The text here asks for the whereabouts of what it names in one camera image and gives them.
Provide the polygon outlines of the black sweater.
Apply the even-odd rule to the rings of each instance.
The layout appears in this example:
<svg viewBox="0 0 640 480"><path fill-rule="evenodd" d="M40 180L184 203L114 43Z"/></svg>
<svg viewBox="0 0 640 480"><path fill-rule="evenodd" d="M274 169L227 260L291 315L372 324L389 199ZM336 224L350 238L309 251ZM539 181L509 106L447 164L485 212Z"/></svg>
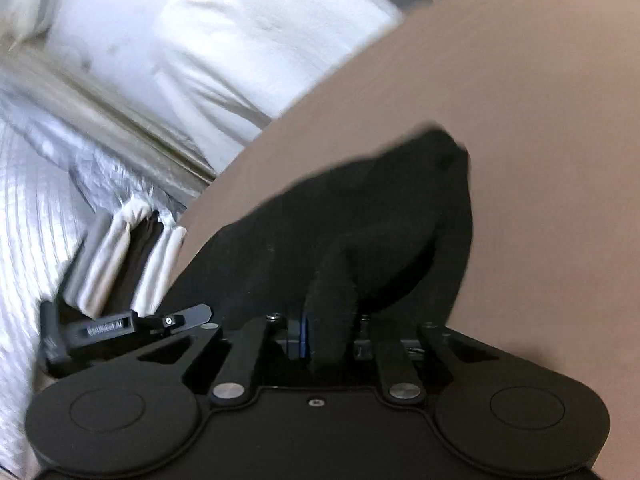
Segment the black sweater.
<svg viewBox="0 0 640 480"><path fill-rule="evenodd" d="M227 330L273 313L304 318L316 363L345 355L362 316L402 334L442 325L469 261L469 164L430 129L300 181L221 228L160 313L206 304Z"/></svg>

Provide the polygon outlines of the stack of folded clothes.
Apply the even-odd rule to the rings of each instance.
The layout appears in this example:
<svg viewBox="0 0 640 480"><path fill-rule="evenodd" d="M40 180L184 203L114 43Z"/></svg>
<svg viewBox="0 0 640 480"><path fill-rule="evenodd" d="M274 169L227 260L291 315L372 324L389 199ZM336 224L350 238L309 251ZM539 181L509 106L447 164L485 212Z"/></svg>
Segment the stack of folded clothes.
<svg viewBox="0 0 640 480"><path fill-rule="evenodd" d="M167 211L134 197L112 214L98 209L58 290L74 313L96 320L154 314L186 239Z"/></svg>

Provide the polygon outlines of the silver insulation curtain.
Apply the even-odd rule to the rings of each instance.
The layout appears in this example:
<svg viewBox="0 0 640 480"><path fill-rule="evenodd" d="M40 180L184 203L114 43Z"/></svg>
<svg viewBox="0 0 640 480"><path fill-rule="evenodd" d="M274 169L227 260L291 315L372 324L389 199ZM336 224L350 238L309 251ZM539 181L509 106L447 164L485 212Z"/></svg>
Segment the silver insulation curtain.
<svg viewBox="0 0 640 480"><path fill-rule="evenodd" d="M205 188L132 142L99 143L1 73L1 475L26 479L24 415L39 384L39 304L58 290L96 208L131 197L178 216Z"/></svg>

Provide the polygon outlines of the white hanging blanket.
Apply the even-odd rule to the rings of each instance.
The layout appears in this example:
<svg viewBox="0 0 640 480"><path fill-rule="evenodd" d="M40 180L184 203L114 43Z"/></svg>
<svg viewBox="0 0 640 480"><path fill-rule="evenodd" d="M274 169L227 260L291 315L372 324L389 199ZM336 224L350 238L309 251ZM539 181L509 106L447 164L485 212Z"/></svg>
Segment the white hanging blanket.
<svg viewBox="0 0 640 480"><path fill-rule="evenodd" d="M61 0L46 46L221 172L400 18L388 0Z"/></svg>

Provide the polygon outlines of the beige curtain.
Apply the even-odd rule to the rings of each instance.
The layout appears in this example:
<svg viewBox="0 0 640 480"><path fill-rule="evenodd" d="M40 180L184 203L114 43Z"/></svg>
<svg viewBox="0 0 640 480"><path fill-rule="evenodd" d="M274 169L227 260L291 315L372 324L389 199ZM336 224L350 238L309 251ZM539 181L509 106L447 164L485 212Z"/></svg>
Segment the beige curtain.
<svg viewBox="0 0 640 480"><path fill-rule="evenodd" d="M200 190L216 178L196 151L177 142L175 128L140 110L84 70L43 49L39 37L20 41L1 24L1 65L55 114L146 172L160 170L166 185Z"/></svg>

